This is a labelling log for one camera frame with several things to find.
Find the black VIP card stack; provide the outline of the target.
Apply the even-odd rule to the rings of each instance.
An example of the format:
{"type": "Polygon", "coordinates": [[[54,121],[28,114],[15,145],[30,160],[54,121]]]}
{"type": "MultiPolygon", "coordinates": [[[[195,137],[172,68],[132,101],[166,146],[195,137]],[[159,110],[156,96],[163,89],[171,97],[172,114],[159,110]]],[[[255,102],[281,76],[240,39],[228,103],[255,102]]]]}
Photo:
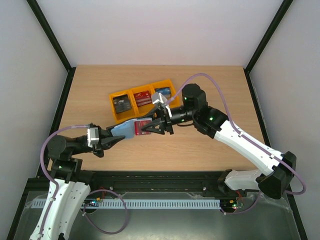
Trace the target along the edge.
{"type": "Polygon", "coordinates": [[[115,112],[117,114],[129,111],[132,109],[132,105],[127,94],[114,97],[112,99],[112,102],[113,102],[115,112]]]}

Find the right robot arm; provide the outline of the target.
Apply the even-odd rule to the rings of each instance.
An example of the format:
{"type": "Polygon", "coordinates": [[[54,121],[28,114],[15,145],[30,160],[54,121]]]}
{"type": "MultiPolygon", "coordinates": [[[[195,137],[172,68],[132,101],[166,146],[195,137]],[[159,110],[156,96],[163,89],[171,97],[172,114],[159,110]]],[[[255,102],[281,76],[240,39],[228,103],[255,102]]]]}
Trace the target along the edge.
{"type": "Polygon", "coordinates": [[[173,134],[173,126],[192,122],[198,132],[209,136],[240,153],[257,169],[228,169],[219,178],[218,191],[229,196],[236,190],[258,190],[273,199],[280,199],[294,177],[297,157],[290,151],[282,153],[247,134],[222,111],[208,105],[206,93],[195,83],[182,89],[183,105],[170,108],[159,92],[151,96],[155,108],[152,122],[144,131],[173,134]]]}

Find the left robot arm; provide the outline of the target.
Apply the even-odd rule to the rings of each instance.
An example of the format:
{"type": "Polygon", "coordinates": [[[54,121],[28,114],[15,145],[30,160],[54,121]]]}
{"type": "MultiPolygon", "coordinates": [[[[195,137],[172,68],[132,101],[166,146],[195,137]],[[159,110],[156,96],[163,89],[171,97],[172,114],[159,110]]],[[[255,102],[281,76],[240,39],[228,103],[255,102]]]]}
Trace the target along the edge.
{"type": "Polygon", "coordinates": [[[67,240],[76,216],[93,193],[93,172],[82,170],[74,155],[93,153],[101,158],[125,136],[112,135],[98,125],[73,125],[53,132],[40,150],[40,166],[49,180],[48,194],[31,240],[67,240]]]}

